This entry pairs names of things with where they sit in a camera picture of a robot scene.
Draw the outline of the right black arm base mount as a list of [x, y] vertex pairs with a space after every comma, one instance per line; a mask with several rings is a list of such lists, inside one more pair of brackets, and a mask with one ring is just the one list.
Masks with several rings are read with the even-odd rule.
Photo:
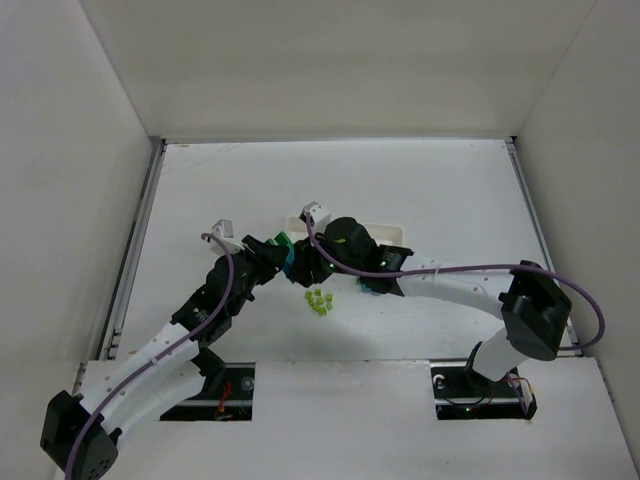
[[472, 380], [460, 362], [430, 368], [438, 420], [532, 420], [538, 404], [532, 385], [517, 368], [497, 382]]

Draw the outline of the white three-compartment tray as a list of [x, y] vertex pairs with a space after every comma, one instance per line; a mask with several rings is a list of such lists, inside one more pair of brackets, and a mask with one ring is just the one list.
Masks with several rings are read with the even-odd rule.
[[[363, 223], [363, 226], [377, 244], [404, 247], [402, 227], [371, 223]], [[295, 216], [289, 216], [286, 219], [284, 232], [293, 243], [307, 237], [304, 222]]]

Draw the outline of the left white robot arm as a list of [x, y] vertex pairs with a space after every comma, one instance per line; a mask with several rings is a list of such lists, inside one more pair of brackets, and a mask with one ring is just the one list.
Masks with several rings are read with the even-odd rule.
[[205, 283], [136, 354], [93, 387], [49, 400], [40, 447], [65, 478], [102, 478], [136, 426], [222, 379], [226, 364], [211, 345], [254, 288], [282, 270], [289, 249], [245, 236], [236, 251], [222, 251]]

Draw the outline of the lime small lego pile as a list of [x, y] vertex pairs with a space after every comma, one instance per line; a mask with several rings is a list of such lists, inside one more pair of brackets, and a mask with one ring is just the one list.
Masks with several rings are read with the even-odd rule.
[[321, 317], [327, 316], [334, 308], [334, 294], [321, 288], [307, 290], [304, 298], [309, 308]]

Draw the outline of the green long lego brick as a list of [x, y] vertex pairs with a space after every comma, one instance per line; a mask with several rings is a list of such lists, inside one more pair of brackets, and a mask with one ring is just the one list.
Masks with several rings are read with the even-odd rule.
[[267, 243], [270, 245], [292, 247], [293, 243], [285, 231], [278, 232], [274, 237], [269, 238]]

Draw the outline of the cyan lego brick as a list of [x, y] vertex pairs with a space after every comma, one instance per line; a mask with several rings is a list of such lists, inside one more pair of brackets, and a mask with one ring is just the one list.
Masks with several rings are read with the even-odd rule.
[[295, 252], [292, 248], [289, 249], [285, 263], [283, 265], [282, 271], [285, 277], [291, 282], [294, 283], [295, 279], [292, 274], [292, 266], [295, 260]]

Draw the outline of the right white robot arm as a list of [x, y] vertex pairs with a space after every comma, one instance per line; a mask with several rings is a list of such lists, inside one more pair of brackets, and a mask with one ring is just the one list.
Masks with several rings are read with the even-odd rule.
[[464, 375], [476, 390], [488, 392], [526, 360], [556, 359], [571, 301], [534, 262], [504, 272], [454, 268], [394, 245], [378, 244], [351, 217], [294, 243], [286, 275], [310, 287], [333, 274], [350, 274], [378, 294], [438, 299], [489, 314], [502, 327], [477, 343]]

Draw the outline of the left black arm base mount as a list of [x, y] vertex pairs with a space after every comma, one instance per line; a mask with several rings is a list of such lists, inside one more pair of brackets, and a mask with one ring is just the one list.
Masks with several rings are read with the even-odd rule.
[[160, 416], [164, 422], [251, 421], [255, 391], [255, 363], [226, 365], [220, 380], [207, 380], [202, 391]]

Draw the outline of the small green cyan lego stack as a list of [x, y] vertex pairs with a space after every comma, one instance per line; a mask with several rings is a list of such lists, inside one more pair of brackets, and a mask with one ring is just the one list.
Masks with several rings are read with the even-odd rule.
[[375, 292], [368, 285], [362, 283], [361, 281], [358, 281], [358, 285], [360, 286], [362, 292], [375, 295]]

